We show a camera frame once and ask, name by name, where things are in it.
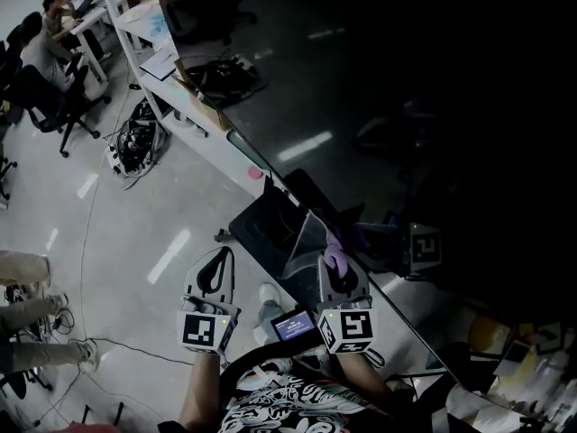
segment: display screen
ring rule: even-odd
[[[306,311],[301,311],[290,318],[273,324],[273,326],[277,329],[281,340],[290,340],[315,328],[315,323]]]

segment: wire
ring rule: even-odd
[[[96,385],[102,392],[106,393],[109,396],[117,396],[119,398],[128,398],[129,400],[132,400],[134,402],[136,402],[137,404],[140,404],[141,406],[143,406],[145,409],[149,410],[150,412],[152,412],[156,417],[158,417],[160,419],[160,422],[163,422],[164,419],[162,418],[162,416],[154,409],[150,408],[149,406],[147,406],[146,404],[136,400],[135,398],[133,398],[132,396],[128,396],[127,394],[121,394],[121,393],[111,393],[111,392],[107,392],[102,386],[100,386],[100,384],[94,380],[90,375],[87,374],[87,378],[94,384]]]
[[[145,355],[152,356],[152,357],[158,357],[159,359],[163,359],[164,361],[168,361],[169,363],[178,363],[178,364],[185,364],[185,365],[190,365],[190,366],[194,365],[192,363],[187,363],[186,361],[179,361],[178,359],[170,359],[168,357],[155,355],[154,353],[149,353],[148,351],[144,351],[140,348],[133,348],[132,346],[128,346],[127,344],[115,342],[114,340],[111,340],[110,338],[99,337],[99,338],[90,338],[90,339],[95,340],[97,342],[108,342],[108,343],[111,343],[113,345],[124,346],[125,348],[128,348],[129,350],[136,351],[138,353],[144,353]]]
[[[41,422],[44,420],[44,418],[53,410],[57,411],[59,413],[59,415],[61,416],[60,412],[58,411],[57,406],[64,401],[64,398],[66,398],[66,396],[69,394],[70,390],[72,389],[72,386],[74,385],[74,383],[76,383],[78,381],[78,379],[82,376],[82,371],[80,370],[80,368],[78,368],[78,374],[77,376],[74,378],[74,380],[72,381],[72,383],[69,385],[69,387],[66,389],[66,391],[64,392],[64,394],[60,397],[59,400],[56,401],[55,404],[52,404],[52,407],[50,407],[50,409],[48,409],[46,412],[44,412],[42,414],[42,416],[38,419],[35,420],[32,425],[28,428],[25,428],[24,431],[28,430],[28,429],[32,429],[32,428],[36,428],[38,427]]]
[[[102,159],[100,159],[100,167],[102,168],[102,160],[105,158],[105,154],[102,154]],[[96,193],[98,192],[98,183],[100,182],[100,171],[98,172],[98,178],[96,179],[96,185],[94,187],[94,196],[92,197],[92,202],[90,203],[90,209],[88,210],[88,220],[87,228],[84,232],[84,243],[82,244],[82,255],[80,256],[80,316],[82,317],[82,332],[84,332],[84,338],[87,339],[87,328],[84,320],[84,307],[82,303],[82,279],[84,271],[84,252],[87,249],[87,239],[88,239],[88,229],[90,227],[90,217],[92,217],[92,209],[94,208],[94,203],[96,201]]]

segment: white t-shirt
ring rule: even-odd
[[[47,31],[42,30],[23,48],[20,58],[24,66],[33,65],[46,80],[62,93],[66,93],[74,81],[74,76],[67,77],[64,74],[62,67],[50,50],[50,41],[51,36]]]

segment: computer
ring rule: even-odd
[[[87,14],[94,7],[92,0],[84,0],[82,4],[77,8],[76,12],[78,17],[82,17]]]

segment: white sneaker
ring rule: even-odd
[[[58,310],[54,315],[56,318],[64,311],[69,305],[69,297],[66,293],[61,293],[60,295],[50,295],[49,299],[54,300],[58,306]]]
[[[85,343],[80,343],[79,345],[88,353],[87,359],[80,363],[80,369],[86,373],[94,372],[100,362],[98,345],[92,339],[88,339]]]
[[[262,305],[267,301],[274,301],[277,305],[280,305],[279,289],[269,282],[265,282],[261,285],[261,288],[259,289],[259,298],[261,299]]]
[[[262,326],[255,327],[252,330],[252,336],[258,346],[265,346],[267,344],[267,338],[269,337]]]

